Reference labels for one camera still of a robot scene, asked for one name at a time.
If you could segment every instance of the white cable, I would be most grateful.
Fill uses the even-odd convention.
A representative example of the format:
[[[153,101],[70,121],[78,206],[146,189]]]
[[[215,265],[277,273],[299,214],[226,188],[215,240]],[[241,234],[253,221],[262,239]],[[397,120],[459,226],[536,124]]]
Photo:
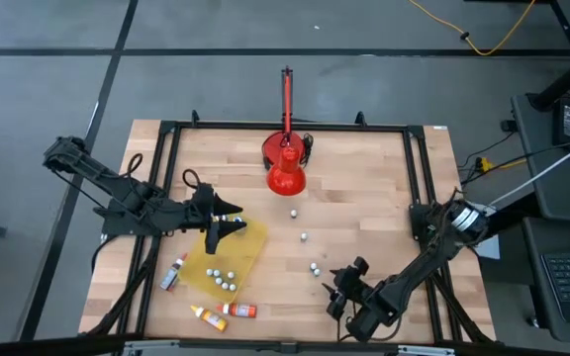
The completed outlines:
[[[564,162],[565,160],[570,158],[570,153],[565,155],[564,157],[558,159],[555,163],[551,164],[550,166],[548,166],[547,168],[545,168],[542,172],[540,172],[538,175],[532,177],[531,179],[529,179],[528,181],[522,183],[519,187],[517,187],[516,189],[514,189],[513,191],[511,191],[510,193],[505,194],[504,196],[501,196],[501,198],[497,198],[495,201],[493,201],[492,203],[488,204],[488,207],[493,207],[494,204],[502,201],[505,198],[510,197],[513,193],[519,191],[520,189],[526,187],[527,185],[533,183],[535,180],[539,179],[540,177],[542,177],[543,175],[545,175],[546,173],[548,173],[551,169],[557,167],[558,165],[560,165],[562,162]]]

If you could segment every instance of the lamp base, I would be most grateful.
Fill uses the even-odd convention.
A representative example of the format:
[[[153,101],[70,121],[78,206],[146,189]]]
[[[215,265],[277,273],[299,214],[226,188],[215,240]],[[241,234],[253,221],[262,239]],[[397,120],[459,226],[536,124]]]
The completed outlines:
[[[269,162],[270,165],[278,162],[283,146],[281,143],[285,142],[285,133],[273,133],[263,143],[263,157]],[[296,148],[299,152],[305,151],[303,139],[294,132],[290,133],[290,146]]]

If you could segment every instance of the wooden table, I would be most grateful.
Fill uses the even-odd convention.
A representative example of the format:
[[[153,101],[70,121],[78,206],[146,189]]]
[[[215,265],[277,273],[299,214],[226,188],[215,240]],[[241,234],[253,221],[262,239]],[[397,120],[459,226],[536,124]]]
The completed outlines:
[[[160,121],[136,120],[127,143],[121,171],[135,153],[144,160],[134,176],[148,177]],[[459,186],[456,163],[445,127],[424,127],[436,195],[446,200]],[[328,293],[321,282],[332,284],[330,269],[345,267],[358,255],[370,264],[364,280],[374,284],[401,271],[419,253],[410,233],[410,186],[402,136],[398,133],[310,132],[314,136],[308,182],[303,193],[281,197],[265,184],[261,144],[270,134],[257,130],[182,130],[170,197],[192,195],[181,173],[195,169],[202,181],[212,183],[220,196],[242,206],[244,213],[269,227],[269,235],[237,300],[258,305],[256,319],[228,317],[229,328],[219,333],[195,317],[189,306],[213,309],[217,301],[180,284],[172,293],[158,287],[169,266],[192,247],[197,232],[175,233],[161,243],[145,335],[164,338],[225,338],[246,340],[298,340],[334,342],[336,322],[325,312]],[[162,162],[167,160],[167,151]],[[417,143],[413,142],[416,162]],[[422,197],[426,188],[421,166],[418,178]],[[157,184],[162,185],[162,163]],[[298,210],[295,220],[290,210]],[[302,231],[309,233],[301,243]],[[134,245],[133,236],[108,244],[99,254],[80,331],[96,325],[125,287]],[[315,278],[309,271],[317,262],[324,271]],[[463,250],[450,263],[454,292],[481,330],[494,337],[494,328],[478,261]],[[449,323],[441,296],[444,336]],[[140,297],[134,298],[128,330],[135,329]],[[350,308],[345,316],[351,315]],[[391,328],[379,327],[376,337]],[[432,342],[424,285],[416,289],[404,314],[399,334],[392,342]]]

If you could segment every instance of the concrete floor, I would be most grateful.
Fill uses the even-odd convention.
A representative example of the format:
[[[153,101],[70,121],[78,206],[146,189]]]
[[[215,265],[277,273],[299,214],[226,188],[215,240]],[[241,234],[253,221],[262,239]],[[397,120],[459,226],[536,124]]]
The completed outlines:
[[[497,43],[523,5],[422,0],[481,46]],[[0,0],[0,46],[113,47],[128,0]],[[561,1],[570,20],[570,1]],[[408,1],[141,0],[127,47],[465,48],[455,32]],[[568,48],[548,6],[536,6],[507,48]],[[64,183],[41,168],[57,135],[85,135],[109,57],[0,57],[0,342],[16,337]],[[350,56],[123,57],[94,156],[118,169],[133,119],[278,120],[279,70],[296,71],[295,114],[320,122],[449,126],[458,161],[500,139],[509,98],[539,91],[570,66],[551,58]],[[522,153],[520,141],[489,152]],[[469,186],[486,202],[528,176],[524,166]],[[87,294],[101,221],[79,199],[38,338],[72,336]],[[570,344],[528,327],[528,290],[486,281],[497,336],[507,344],[563,350]],[[212,351],[190,351],[212,355]]]

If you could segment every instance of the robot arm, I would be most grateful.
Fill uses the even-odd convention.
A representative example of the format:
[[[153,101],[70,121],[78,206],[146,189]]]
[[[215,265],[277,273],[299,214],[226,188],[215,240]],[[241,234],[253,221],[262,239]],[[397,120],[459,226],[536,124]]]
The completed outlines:
[[[346,324],[349,334],[358,341],[371,339],[380,323],[390,326],[397,322],[406,311],[413,290],[461,248],[480,242],[488,227],[485,215],[463,200],[450,199],[444,205],[435,203],[418,220],[418,224],[430,231],[432,239],[427,249],[402,272],[371,287],[360,280],[366,275],[368,264],[357,257],[353,266],[332,270],[335,289],[324,285],[331,300],[327,312],[334,319],[341,318],[348,300],[361,305]]]
[[[118,174],[92,158],[81,138],[70,136],[59,137],[46,151],[44,166],[52,172],[79,174],[112,197],[108,208],[94,209],[105,219],[103,233],[156,235],[199,228],[207,232],[206,252],[214,254],[220,239],[245,227],[245,222],[213,221],[213,216],[240,213],[242,208],[219,198],[213,186],[201,183],[194,171],[184,171],[183,178],[195,193],[179,203],[167,198],[161,188],[131,176],[140,162],[142,155],[134,156],[128,173]],[[189,184],[186,173],[192,173],[197,183]]]

